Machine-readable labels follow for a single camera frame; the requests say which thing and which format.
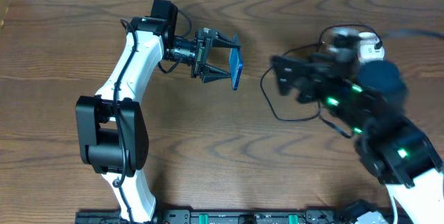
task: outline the black cable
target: black cable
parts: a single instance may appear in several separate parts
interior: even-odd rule
[[[315,43],[315,44],[308,44],[308,45],[306,45],[306,46],[301,46],[301,47],[297,47],[297,48],[290,49],[290,50],[286,51],[284,54],[282,54],[282,56],[285,56],[285,55],[287,55],[288,53],[290,53],[290,52],[292,52],[292,51],[299,51],[299,50],[301,50],[301,49],[305,49],[305,48],[313,47],[313,46],[318,46],[318,43]],[[315,113],[314,116],[307,117],[307,118],[303,118],[303,119],[281,119],[280,117],[277,116],[277,114],[276,114],[276,112],[275,112],[275,110],[274,110],[274,108],[273,108],[273,105],[271,105],[270,99],[268,98],[268,96],[267,96],[266,93],[265,93],[264,86],[263,86],[263,84],[262,84],[262,83],[264,82],[264,78],[265,78],[265,76],[270,72],[270,70],[271,70],[272,68],[273,68],[273,66],[270,67],[270,68],[268,68],[268,69],[265,71],[264,75],[262,75],[262,77],[261,77],[261,81],[260,81],[259,84],[260,84],[260,87],[261,87],[262,93],[264,94],[265,99],[266,99],[266,101],[267,101],[267,103],[268,103],[268,106],[270,106],[270,110],[271,110],[271,112],[273,113],[273,115],[275,116],[275,118],[276,118],[277,120],[281,121],[281,122],[284,122],[284,123],[300,123],[300,122],[304,122],[304,121],[310,121],[310,120],[312,120],[312,119],[315,119],[316,117],[319,117],[320,114],[321,114],[321,104],[319,103],[319,101],[317,102],[317,103],[318,103],[318,111],[317,111],[317,113]]]
[[[384,34],[382,38],[388,39],[388,38],[409,37],[409,36],[436,37],[438,39],[444,40],[444,33],[428,31],[428,30],[418,30],[418,29],[404,29],[398,31],[391,31],[387,34]]]
[[[378,50],[382,47],[382,38],[377,34],[375,29],[373,29],[367,25],[364,25],[364,24],[340,24],[340,25],[336,25],[336,26],[329,26],[321,32],[321,34],[319,35],[318,46],[316,47],[316,52],[318,52],[319,48],[321,47],[320,44],[322,43],[322,37],[324,36],[324,33],[326,31],[328,31],[329,29],[332,29],[332,28],[336,28],[336,27],[349,27],[349,26],[367,28],[368,30],[372,31],[376,35],[376,37],[379,39],[379,42],[375,45],[375,49]]]
[[[342,130],[336,124],[332,123],[331,121],[328,121],[328,120],[324,119],[322,117],[322,114],[319,114],[319,118],[322,120],[323,123],[327,124],[329,127],[331,127],[332,129],[336,130],[339,134],[341,134],[341,136],[343,136],[343,137],[345,137],[347,139],[350,139],[350,138],[352,138],[355,135],[353,130],[351,131],[351,134],[347,134],[344,130]]]
[[[119,187],[119,193],[120,193],[120,196],[122,197],[123,203],[126,206],[126,211],[128,212],[128,217],[130,219],[130,223],[134,223],[133,213],[131,212],[130,204],[126,200],[126,197],[125,197],[125,194],[123,193],[122,187]]]
[[[318,48],[318,45],[319,45],[319,42],[314,43],[314,44],[308,44],[308,45],[301,46],[301,47],[296,47],[296,48],[293,48],[293,49],[289,49],[288,51],[284,52],[284,54],[282,54],[282,57],[288,55],[290,52],[299,51],[299,50],[302,50],[302,49],[305,49],[305,48],[309,48],[309,47],[316,47],[316,48]]]
[[[121,188],[123,182],[125,181],[125,177],[126,177],[126,164],[128,163],[128,157],[126,155],[125,139],[123,137],[123,131],[122,131],[121,122],[120,122],[120,116],[119,116],[120,111],[119,111],[119,107],[117,106],[117,97],[118,97],[118,93],[120,90],[120,83],[122,81],[123,75],[125,74],[125,71],[127,70],[129,64],[131,63],[131,60],[133,59],[133,56],[135,55],[135,53],[137,51],[137,35],[136,35],[136,32],[135,32],[133,26],[131,26],[131,23],[128,20],[121,19],[120,23],[125,28],[125,31],[127,33],[128,33],[128,30],[131,32],[131,34],[133,35],[134,44],[133,44],[133,49],[131,50],[130,56],[126,60],[125,65],[123,66],[122,70],[120,71],[119,76],[117,77],[116,82],[114,83],[114,93],[112,95],[112,107],[114,110],[114,117],[116,119],[117,132],[119,135],[119,145],[120,145],[120,149],[122,150],[122,159],[123,159],[122,175],[121,175],[120,179],[117,178],[116,180],[114,180],[112,182],[112,186],[119,188],[119,192],[122,197],[123,203],[125,204],[126,209],[128,210],[130,223],[133,223],[133,215],[131,214],[130,205],[128,204],[125,194],[123,193],[123,189]]]
[[[178,12],[179,12],[183,17],[185,17],[185,19],[188,20],[188,31],[187,31],[185,34],[179,36],[179,37],[186,37],[186,36],[188,36],[188,35],[190,34],[190,32],[191,32],[191,27],[192,27],[191,20],[188,18],[188,16],[187,16],[183,11],[179,10]]]
[[[164,74],[168,74],[170,72],[172,72],[179,64],[180,62],[182,62],[182,58],[177,60],[173,65],[171,65],[171,67],[169,67],[168,71],[166,71],[164,69],[164,67],[162,67],[162,65],[160,64],[160,62],[158,62],[157,66],[159,67],[159,69],[164,73]]]

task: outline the wooden table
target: wooden table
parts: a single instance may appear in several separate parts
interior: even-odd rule
[[[172,1],[194,31],[237,33],[245,69],[237,92],[229,80],[189,78],[185,65],[168,75],[155,70],[142,107],[151,141],[146,176],[159,202],[294,209],[364,198],[387,206],[353,141],[319,120],[276,121],[259,78],[271,55],[315,42],[332,24],[443,31],[444,0]],[[125,42],[120,18],[148,15],[152,2],[12,0],[0,37],[0,223],[73,223],[78,210],[118,207],[106,181],[80,160],[74,106],[114,69]],[[186,27],[179,16],[176,33]],[[424,37],[384,46],[406,77],[409,117],[444,155],[444,46]],[[228,67],[228,53],[210,55]],[[264,86],[283,117],[314,111],[294,95],[278,96],[273,75]]]

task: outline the cable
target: cable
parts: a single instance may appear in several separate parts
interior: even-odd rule
[[[188,20],[188,31],[187,31],[185,34],[179,36],[179,37],[186,37],[186,36],[188,36],[188,35],[190,34],[190,32],[191,32],[191,27],[192,27],[191,20],[188,18],[188,16],[187,16],[183,11],[179,10],[178,12],[179,12],[183,17],[185,17],[185,19]]]
[[[123,189],[121,187],[119,187],[119,193],[120,193],[120,196],[122,197],[123,203],[126,206],[126,211],[128,212],[128,217],[130,219],[130,223],[134,223],[133,213],[131,212],[130,204],[126,200],[125,194],[123,193]]]
[[[322,37],[324,36],[324,33],[326,31],[328,31],[329,29],[332,29],[332,28],[336,28],[336,27],[348,27],[348,26],[363,27],[363,28],[367,28],[368,30],[372,31],[376,35],[376,37],[379,39],[379,42],[375,45],[375,49],[378,50],[382,47],[382,38],[377,34],[375,29],[373,29],[367,25],[364,25],[364,24],[340,24],[340,25],[336,25],[336,26],[329,26],[321,32],[321,34],[319,35],[318,46],[316,47],[316,52],[318,52],[319,48],[321,47],[320,43],[322,43]]]
[[[387,187],[388,196],[390,198],[391,208],[393,209],[393,224],[398,224],[398,209],[396,208],[395,198]]]
[[[398,31],[391,31],[382,36],[383,39],[397,38],[397,37],[408,37],[408,36],[426,36],[426,37],[436,37],[438,39],[444,40],[444,33],[438,33],[435,31],[428,30],[418,30],[418,29],[404,29]]]
[[[292,51],[299,51],[299,50],[301,50],[301,49],[305,49],[305,48],[313,47],[313,46],[318,46],[318,45],[319,45],[319,43],[315,43],[315,44],[308,44],[308,45],[306,45],[306,46],[301,46],[301,47],[297,47],[297,48],[289,49],[289,50],[286,51],[284,54],[282,54],[282,56],[286,56],[288,53],[290,53],[290,52],[292,52]],[[276,118],[277,120],[281,121],[281,122],[284,122],[284,123],[300,123],[300,122],[304,122],[304,121],[310,121],[310,120],[312,120],[312,119],[315,119],[316,117],[319,117],[319,116],[321,115],[321,104],[319,103],[319,101],[317,102],[317,103],[318,103],[318,111],[317,111],[317,113],[315,113],[315,115],[313,115],[313,116],[311,116],[311,117],[307,117],[307,118],[303,118],[303,119],[281,119],[280,117],[277,116],[277,114],[276,114],[276,112],[275,112],[273,106],[271,105],[270,99],[268,98],[268,96],[267,96],[266,93],[265,93],[264,86],[263,86],[264,78],[265,78],[265,76],[270,72],[270,70],[271,70],[272,68],[273,68],[273,66],[271,66],[270,68],[268,68],[268,69],[265,71],[264,75],[262,75],[262,77],[261,77],[261,81],[260,81],[259,84],[260,84],[260,87],[261,87],[262,93],[264,94],[265,99],[266,99],[266,101],[267,101],[267,103],[268,103],[268,106],[270,106],[270,110],[271,110],[271,112],[273,113],[273,115],[275,116],[275,118]]]
[[[176,63],[174,63],[173,65],[171,65],[171,67],[169,67],[168,71],[166,71],[162,65],[160,64],[160,62],[158,62],[157,66],[159,67],[159,69],[164,73],[164,74],[168,74],[170,72],[172,72],[180,63],[182,62],[182,58],[177,60]]]
[[[282,57],[288,55],[290,52],[299,51],[299,50],[302,50],[302,49],[305,49],[305,48],[309,48],[309,47],[316,47],[316,48],[318,48],[318,45],[319,45],[319,42],[314,43],[314,44],[308,44],[308,45],[301,46],[301,47],[296,47],[296,48],[293,48],[293,49],[289,49],[288,51],[284,52],[284,54],[282,54]]]
[[[339,126],[337,126],[336,124],[332,123],[331,121],[328,121],[326,119],[324,119],[322,117],[322,114],[319,114],[319,118],[322,120],[323,123],[327,124],[329,127],[333,128],[334,130],[336,130],[339,134],[341,134],[341,136],[350,139],[352,137],[354,137],[355,133],[353,132],[353,130],[351,131],[351,134],[347,134],[344,130],[342,130]]]
[[[120,71],[119,76],[117,77],[116,82],[114,83],[114,93],[112,95],[112,106],[113,106],[113,110],[114,110],[114,117],[116,119],[117,132],[119,135],[119,145],[120,145],[120,149],[122,150],[122,158],[123,158],[122,175],[121,175],[120,179],[117,178],[116,180],[114,180],[112,182],[112,186],[115,188],[119,188],[119,192],[122,197],[123,203],[125,204],[126,209],[128,211],[130,223],[133,223],[133,215],[131,214],[131,207],[130,207],[128,201],[126,200],[125,194],[123,193],[123,189],[121,188],[123,182],[125,181],[125,177],[126,177],[126,164],[128,163],[128,157],[126,155],[126,145],[125,145],[125,139],[123,137],[123,131],[122,131],[122,126],[121,126],[121,122],[120,122],[120,116],[119,116],[120,111],[117,106],[117,98],[118,98],[118,93],[120,90],[120,83],[122,81],[123,75],[125,74],[126,69],[130,65],[131,60],[133,59],[133,56],[135,55],[135,53],[137,51],[137,35],[136,35],[136,32],[135,32],[133,26],[131,26],[131,23],[128,20],[121,19],[120,23],[125,28],[127,34],[128,34],[128,30],[131,32],[131,35],[133,36],[134,44],[133,44],[133,48],[131,50],[130,56],[126,60],[125,65],[123,66],[122,70]]]

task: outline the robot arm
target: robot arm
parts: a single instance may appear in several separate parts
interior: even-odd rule
[[[407,88],[372,37],[337,31],[327,48],[333,55],[311,54],[311,60],[328,62],[273,56],[279,91],[287,95],[297,88],[299,103],[320,101],[346,123],[359,135],[355,149],[367,171],[387,186],[413,223],[434,223],[435,216],[425,213],[444,211],[443,161],[404,116]]]
[[[121,218],[130,222],[149,222],[155,211],[155,197],[148,188],[144,173],[148,134],[140,102],[156,65],[161,67],[161,60],[174,61],[175,65],[185,63],[191,66],[191,77],[199,76],[203,83],[231,78],[233,90],[239,84],[243,62],[237,36],[231,40],[208,28],[198,31],[193,40],[174,36],[177,14],[178,9],[170,1],[154,0],[150,17],[133,18],[130,25],[135,37],[133,32],[127,34],[125,49],[111,76],[94,97],[81,96],[76,104],[82,161],[91,164],[94,171],[110,183],[121,206]],[[124,69],[135,40],[137,50]],[[231,73],[207,64],[211,47],[231,48]],[[113,107],[116,84],[119,84],[115,98],[119,113]],[[126,169],[123,169],[125,162],[118,131],[103,128],[105,123],[115,120],[115,114],[119,114],[124,137],[128,159]],[[123,171],[126,172],[123,184],[119,188],[113,187]]]

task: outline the green connector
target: green connector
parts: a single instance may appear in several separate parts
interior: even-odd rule
[[[208,224],[208,214],[199,214],[199,224]]]
[[[295,214],[289,215],[289,224],[299,224],[298,216]]]

